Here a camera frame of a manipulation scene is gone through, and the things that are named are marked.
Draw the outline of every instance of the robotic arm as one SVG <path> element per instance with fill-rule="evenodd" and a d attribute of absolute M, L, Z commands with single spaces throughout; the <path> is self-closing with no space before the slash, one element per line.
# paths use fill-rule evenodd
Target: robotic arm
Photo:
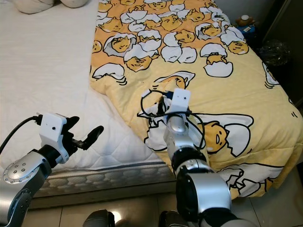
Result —
<path fill-rule="evenodd" d="M 186 221 L 203 227 L 254 227 L 231 213 L 231 195 L 226 182 L 208 166 L 195 148 L 185 125 L 190 92 L 176 88 L 167 112 L 164 140 L 177 178 L 177 210 Z"/>
<path fill-rule="evenodd" d="M 0 227 L 20 227 L 34 194 L 57 164 L 65 163 L 78 148 L 87 150 L 102 133 L 103 127 L 92 130 L 84 141 L 73 139 L 68 132 L 79 117 L 59 114 L 39 115 L 41 147 L 10 164 L 0 179 Z"/>

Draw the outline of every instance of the cartoon print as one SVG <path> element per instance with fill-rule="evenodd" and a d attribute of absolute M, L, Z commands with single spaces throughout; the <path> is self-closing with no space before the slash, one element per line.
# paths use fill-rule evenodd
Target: cartoon print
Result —
<path fill-rule="evenodd" d="M 254 120 L 242 114 L 199 114 L 205 124 L 208 154 L 216 154 L 227 145 L 231 155 L 238 157 L 250 142 L 250 129 Z"/>
<path fill-rule="evenodd" d="M 128 30 L 131 32 L 140 32 L 146 28 L 144 24 L 138 24 L 137 21 L 134 21 L 128 25 Z"/>
<path fill-rule="evenodd" d="M 217 14 L 222 14 L 223 11 L 220 10 L 219 8 L 217 7 L 213 7 L 213 6 L 210 6 L 210 7 L 200 7 L 200 12 L 201 13 L 217 13 Z"/>
<path fill-rule="evenodd" d="M 221 22 L 221 27 L 224 27 L 225 30 L 229 30 L 229 31 L 231 31 L 231 32 L 234 32 L 235 35 L 236 35 L 239 39 L 241 39 L 241 40 L 244 40 L 244 39 L 245 39 L 244 36 L 243 36 L 243 34 L 241 33 L 241 31 L 239 31 L 237 28 L 235 28 L 234 26 L 232 26 L 228 21 L 223 20 L 223 21 Z"/>
<path fill-rule="evenodd" d="M 181 89 L 186 89 L 189 85 L 189 82 L 195 77 L 194 73 L 187 72 L 187 71 L 179 71 L 173 73 L 167 77 L 160 77 L 156 79 L 154 82 L 161 82 L 161 83 L 176 83 L 176 85 Z"/>
<path fill-rule="evenodd" d="M 230 52 L 235 54 L 246 54 L 249 51 L 249 47 L 246 44 L 246 40 L 239 38 L 235 32 L 230 28 L 225 31 L 225 34 L 221 35 L 221 41 L 227 45 Z"/>
<path fill-rule="evenodd" d="M 171 4 L 169 6 L 169 10 L 170 11 L 174 11 L 174 12 L 179 12 L 181 10 L 184 10 L 185 9 L 185 5 L 184 4 L 179 4 L 179 5 L 173 5 Z"/>
<path fill-rule="evenodd" d="M 179 46 L 165 46 L 161 50 L 161 56 L 166 62 L 175 62 L 182 54 L 182 49 Z"/>
<path fill-rule="evenodd" d="M 153 59 L 158 58 L 158 51 L 144 51 L 141 45 L 133 45 L 133 48 L 126 52 L 124 62 L 127 67 L 134 71 L 145 70 L 149 67 Z"/>
<path fill-rule="evenodd" d="M 154 10 L 164 9 L 166 7 L 166 1 L 162 0 L 144 0 L 144 3 Z"/>
<path fill-rule="evenodd" d="M 266 76 L 265 87 L 269 89 L 273 89 L 275 85 L 279 85 L 279 82 L 273 77 L 273 75 L 268 70 L 267 65 L 264 62 L 262 62 L 262 65 Z"/>
<path fill-rule="evenodd" d="M 177 12 L 178 18 L 182 20 L 192 20 L 198 22 L 204 19 L 204 14 L 198 12 L 196 9 L 184 9 Z"/>
<path fill-rule="evenodd" d="M 144 10 L 144 7 L 145 5 L 130 7 L 126 14 L 134 20 L 140 20 L 147 14 L 147 11 Z"/>
<path fill-rule="evenodd" d="M 112 4 L 110 4 L 106 0 L 100 0 L 98 5 L 98 12 L 105 13 L 108 12 L 112 8 Z"/>
<path fill-rule="evenodd" d="M 103 51 L 108 56 L 114 55 L 124 57 L 127 51 L 131 50 L 132 46 L 136 44 L 136 36 L 127 33 L 117 33 L 115 36 L 109 37 L 105 44 Z"/>
<path fill-rule="evenodd" d="M 179 71 L 176 72 L 170 76 L 162 77 L 155 82 L 159 83 L 173 83 L 177 85 L 180 88 L 186 88 L 189 85 L 189 82 L 195 77 L 194 73 L 187 72 L 187 71 Z M 161 109 L 163 112 L 165 112 L 171 103 L 171 99 L 168 99 L 167 97 L 164 97 L 163 103 L 161 103 L 161 106 L 159 106 L 159 103 L 155 103 L 155 105 L 146 108 L 145 112 L 148 114 L 157 114 L 158 110 Z M 166 143 L 163 139 L 163 135 L 166 129 L 166 121 L 163 119 L 163 117 L 149 117 L 146 116 L 142 111 L 137 114 L 138 117 L 144 117 L 149 120 L 149 129 L 147 131 L 147 137 L 144 139 L 144 143 L 151 149 L 155 151 L 162 151 L 167 148 Z M 188 133 L 191 137 L 191 139 L 194 142 L 195 146 L 200 145 L 200 141 L 202 139 L 202 134 L 197 129 L 197 125 L 193 124 L 189 118 L 186 118 L 186 124 L 188 125 Z"/>
<path fill-rule="evenodd" d="M 210 23 L 202 23 L 195 28 L 196 36 L 198 39 L 211 39 L 216 36 L 221 36 L 225 33 L 224 29 L 219 26 L 218 22 Z"/>
<path fill-rule="evenodd" d="M 294 111 L 292 112 L 292 116 L 298 118 Z"/>
<path fill-rule="evenodd" d="M 226 21 L 228 24 L 231 23 L 230 20 L 229 20 L 229 18 L 228 18 L 228 16 L 227 16 L 226 14 L 224 14 L 223 12 L 222 12 L 222 13 L 218 13 L 218 12 L 212 13 L 211 19 L 212 19 L 214 22 Z"/>
<path fill-rule="evenodd" d="M 144 51 L 155 51 L 161 46 L 162 40 L 158 30 L 141 31 L 137 36 L 140 39 L 138 44 Z"/>
<path fill-rule="evenodd" d="M 92 78 L 101 79 L 103 77 L 110 76 L 116 79 L 116 82 L 123 86 L 127 84 L 126 78 L 124 76 L 124 68 L 119 64 L 107 63 L 97 68 Z"/>
<path fill-rule="evenodd" d="M 178 18 L 176 12 L 166 12 L 158 16 L 161 18 L 162 21 L 161 26 L 166 31 L 171 32 L 182 24 L 182 21 Z"/>
<path fill-rule="evenodd" d="M 121 15 L 120 15 L 120 19 L 121 19 L 121 22 L 122 22 L 123 24 L 129 24 L 129 23 L 134 22 L 134 19 L 132 19 L 131 17 L 129 17 L 129 16 L 127 15 L 127 13 L 121 14 Z"/>
<path fill-rule="evenodd" d="M 179 32 L 167 33 L 163 39 L 167 46 L 181 46 L 184 43 L 190 43 L 195 40 L 195 34 L 182 29 Z"/>
<path fill-rule="evenodd" d="M 101 20 L 106 17 L 107 17 L 107 12 L 106 13 L 97 12 L 97 20 Z"/>
<path fill-rule="evenodd" d="M 191 47 L 165 46 L 161 50 L 161 56 L 166 62 L 193 63 L 197 59 L 197 52 Z"/>
<path fill-rule="evenodd" d="M 120 0 L 120 4 L 125 6 L 133 5 L 135 2 L 136 0 Z"/>
<path fill-rule="evenodd" d="M 197 51 L 195 48 L 184 47 L 181 48 L 182 54 L 178 58 L 179 63 L 193 63 L 197 59 Z"/>
<path fill-rule="evenodd" d="M 217 8 L 216 4 L 213 1 L 212 2 L 206 2 L 205 7 L 207 7 L 207 8 L 210 8 L 210 7 Z"/>
<path fill-rule="evenodd" d="M 233 71 L 233 64 L 226 60 L 227 53 L 220 44 L 206 44 L 200 51 L 201 57 L 207 57 L 204 69 L 211 77 L 229 77 Z"/>
<path fill-rule="evenodd" d="M 98 53 L 102 50 L 102 44 L 98 40 L 94 40 L 93 53 Z"/>
<path fill-rule="evenodd" d="M 172 0 L 171 4 L 172 5 L 181 5 L 184 4 L 185 0 Z"/>
<path fill-rule="evenodd" d="M 122 28 L 122 23 L 116 17 L 106 17 L 104 19 L 97 20 L 97 26 L 104 32 L 118 32 Z"/>
<path fill-rule="evenodd" d="M 144 24 L 148 29 L 161 26 L 161 19 L 157 14 L 147 14 L 141 20 L 137 20 L 137 24 Z"/>
<path fill-rule="evenodd" d="M 294 105 L 294 103 L 292 102 L 292 100 L 290 100 L 290 98 L 288 98 L 288 101 L 289 101 L 289 103 L 291 103 L 291 105 L 293 105 L 294 107 L 296 107 L 296 106 Z M 295 114 L 294 111 L 292 111 L 292 116 L 298 118 L 298 116 Z"/>
<path fill-rule="evenodd" d="M 267 184 L 272 184 L 281 173 L 283 166 L 270 166 L 261 163 L 243 163 L 223 168 L 218 172 L 229 189 L 238 190 L 240 197 L 251 196 L 256 193 L 264 184 L 267 191 Z"/>

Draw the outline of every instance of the plastic bag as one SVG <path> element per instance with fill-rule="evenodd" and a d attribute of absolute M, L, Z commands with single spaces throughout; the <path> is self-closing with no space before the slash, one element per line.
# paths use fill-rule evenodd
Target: plastic bag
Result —
<path fill-rule="evenodd" d="M 259 53 L 267 65 L 281 66 L 290 61 L 290 50 L 287 44 L 279 40 L 266 41 Z"/>

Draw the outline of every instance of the white bed sheet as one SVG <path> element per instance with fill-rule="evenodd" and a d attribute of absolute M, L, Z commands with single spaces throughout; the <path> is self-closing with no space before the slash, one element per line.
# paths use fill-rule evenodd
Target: white bed sheet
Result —
<path fill-rule="evenodd" d="M 71 9 L 63 4 L 27 15 L 11 2 L 0 4 L 0 140 L 22 120 L 46 112 L 80 121 L 76 139 L 103 125 L 87 151 L 78 150 L 55 171 L 161 162 L 132 132 L 109 99 L 89 87 L 89 66 L 98 1 Z M 0 171 L 33 148 L 39 126 L 27 123 L 0 156 Z"/>

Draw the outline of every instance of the small bottle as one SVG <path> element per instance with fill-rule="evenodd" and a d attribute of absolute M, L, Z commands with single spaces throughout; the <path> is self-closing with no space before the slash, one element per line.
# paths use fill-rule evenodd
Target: small bottle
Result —
<path fill-rule="evenodd" d="M 247 26 L 255 23 L 255 20 L 252 17 L 249 17 L 248 15 L 243 15 L 242 17 L 236 19 L 236 23 L 238 26 Z"/>

